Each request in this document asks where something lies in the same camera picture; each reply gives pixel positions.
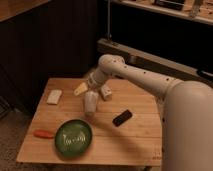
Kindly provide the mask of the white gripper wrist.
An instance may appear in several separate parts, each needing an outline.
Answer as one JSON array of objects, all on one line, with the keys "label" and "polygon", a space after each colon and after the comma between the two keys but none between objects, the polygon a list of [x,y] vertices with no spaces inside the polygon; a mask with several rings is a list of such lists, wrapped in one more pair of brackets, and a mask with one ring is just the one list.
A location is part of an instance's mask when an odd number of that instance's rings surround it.
[{"label": "white gripper wrist", "polygon": [[[99,89],[104,84],[104,75],[99,71],[92,72],[87,79],[87,84],[85,82],[81,83],[74,90],[74,95],[78,96],[82,93],[85,93],[88,90],[88,87],[90,89]],[[101,96],[104,100],[112,99],[112,91],[107,85],[103,85],[101,87]]]}]

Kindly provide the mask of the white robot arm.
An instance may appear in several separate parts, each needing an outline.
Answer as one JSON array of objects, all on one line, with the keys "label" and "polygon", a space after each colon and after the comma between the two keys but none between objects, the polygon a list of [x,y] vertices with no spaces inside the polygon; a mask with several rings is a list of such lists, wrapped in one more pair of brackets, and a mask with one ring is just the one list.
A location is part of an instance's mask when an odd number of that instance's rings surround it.
[{"label": "white robot arm", "polygon": [[162,171],[213,171],[213,88],[199,81],[127,65],[118,55],[105,54],[98,67],[74,93],[100,89],[120,76],[163,102]]}]

